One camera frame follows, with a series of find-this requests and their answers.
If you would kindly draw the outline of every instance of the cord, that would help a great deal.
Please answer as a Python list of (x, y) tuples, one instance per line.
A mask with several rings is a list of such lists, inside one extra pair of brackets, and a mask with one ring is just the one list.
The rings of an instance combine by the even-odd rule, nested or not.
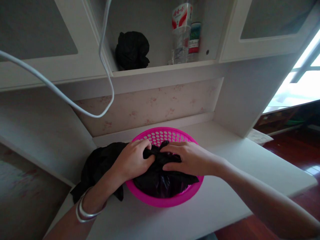
[(108, 21), (108, 15), (109, 15), (109, 9), (110, 9), (110, 4), (111, 4), (111, 0), (107, 0), (106, 3), (106, 8), (104, 11), (104, 18), (103, 18), (103, 27), (102, 27), (102, 34), (101, 34), (101, 39), (100, 39), (100, 43), (99, 43), (99, 57), (100, 60), (102, 62), (102, 65), (107, 73), (108, 76), (108, 81), (109, 84), (111, 86), (111, 92), (112, 92), (112, 97), (111, 97), (111, 101), (108, 104), (108, 106), (106, 107), (106, 109), (100, 114), (100, 115), (93, 115), (89, 112), (87, 112), (86, 110), (84, 110), (83, 108), (79, 107), (77, 104), (75, 104), (72, 100), (70, 100), (66, 95), (64, 95), (52, 82), (50, 82), (45, 76), (43, 76), (40, 72), (38, 72), (36, 69), (34, 69), (33, 67), (31, 67), (30, 65), (26, 64), (25, 62), (21, 61), (20, 59), (11, 56), (10, 54), (3, 52), (0, 50), (0, 56), (6, 58), (7, 60), (17, 64), (19, 67), (24, 68), (25, 70), (27, 70), (28, 72), (30, 72), (31, 74), (33, 74), (34, 76), (36, 76), (37, 78), (39, 78), (42, 82), (44, 82), (44, 84), (50, 88), (55, 94), (57, 94), (60, 98), (62, 98), (65, 102), (67, 102), (68, 104), (70, 104), (72, 107), (74, 107), (75, 109), (77, 109), (78, 111), (82, 112), (83, 114), (89, 116), (89, 117), (93, 117), (93, 118), (100, 118), (103, 115), (105, 115), (105, 113), (108, 111), (109, 107), (111, 106), (111, 104), (113, 103), (114, 100), (114, 90), (113, 90), (113, 85), (111, 82), (111, 78), (108, 72), (108, 68), (107, 65), (102, 57), (102, 46), (103, 46), (103, 42), (104, 42), (104, 37), (106, 34), (106, 29), (107, 29), (107, 21)]

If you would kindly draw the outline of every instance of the red wooden floor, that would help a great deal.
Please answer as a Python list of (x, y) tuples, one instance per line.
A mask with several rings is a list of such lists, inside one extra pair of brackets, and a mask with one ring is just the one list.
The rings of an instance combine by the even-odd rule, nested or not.
[[(320, 134), (303, 129), (273, 136), (263, 147), (293, 165), (313, 174), (320, 184)], [(292, 198), (320, 221), (320, 186)], [(278, 239), (255, 216), (250, 216), (215, 232), (218, 240)]]

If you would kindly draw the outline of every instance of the bracelet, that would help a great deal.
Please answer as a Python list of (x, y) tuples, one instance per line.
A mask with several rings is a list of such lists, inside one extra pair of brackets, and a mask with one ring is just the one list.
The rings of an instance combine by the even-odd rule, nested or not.
[(92, 187), (88, 188), (86, 190), (86, 192), (81, 196), (80, 201), (78, 201), (77, 203), (77, 207), (76, 207), (76, 215), (77, 215), (77, 219), (80, 223), (86, 223), (86, 222), (90, 222), (94, 219), (96, 219), (96, 217), (104, 210), (104, 208), (106, 207), (107, 202), (105, 202), (105, 204), (103, 205), (101, 211), (94, 213), (94, 214), (89, 214), (87, 212), (85, 212), (82, 208), (82, 202), (84, 199), (84, 196), (87, 194), (87, 192), (91, 189)]

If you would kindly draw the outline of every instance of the plastic bottle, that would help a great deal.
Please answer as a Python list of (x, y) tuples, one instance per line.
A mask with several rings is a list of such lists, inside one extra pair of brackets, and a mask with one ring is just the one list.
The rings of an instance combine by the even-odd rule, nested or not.
[(191, 0), (182, 0), (172, 11), (172, 63), (186, 63), (189, 53), (193, 6)]
[(188, 62), (197, 62), (198, 61), (200, 30), (201, 30), (201, 23), (200, 22), (194, 22), (191, 24)]

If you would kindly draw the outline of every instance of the white cabinet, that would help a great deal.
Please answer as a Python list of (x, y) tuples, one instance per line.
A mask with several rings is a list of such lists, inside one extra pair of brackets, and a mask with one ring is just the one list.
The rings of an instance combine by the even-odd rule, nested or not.
[[(220, 39), (231, 0), (194, 0), (193, 22), (201, 22), (199, 61), (168, 65), (172, 56), (172, 11), (178, 0), (113, 0), (110, 6), (106, 50), (110, 70), (114, 77), (152, 73), (181, 68), (215, 64)], [(103, 21), (104, 0), (89, 0), (97, 29)], [(144, 34), (150, 48), (146, 69), (122, 71), (114, 57), (121, 32), (137, 31)]]
[[(3, 0), (0, 49), (53, 82), (105, 75), (87, 1)], [(0, 59), (0, 89), (37, 86), (26, 70)]]
[[(0, 49), (56, 84), (106, 77), (98, 56), (106, 0), (31, 2), (1, 2)], [(178, 5), (178, 0), (112, 1), (103, 54), (113, 81), (190, 67), (198, 67), (194, 71), (200, 75), (202, 66), (296, 52), (320, 19), (316, 0), (194, 0), (192, 21), (201, 22), (199, 61), (168, 65), (171, 15)], [(149, 41), (147, 68), (122, 71), (118, 66), (118, 37), (128, 31), (141, 32)], [(0, 91), (40, 84), (0, 59)]]
[(316, 0), (236, 0), (219, 62), (296, 52), (319, 19)]

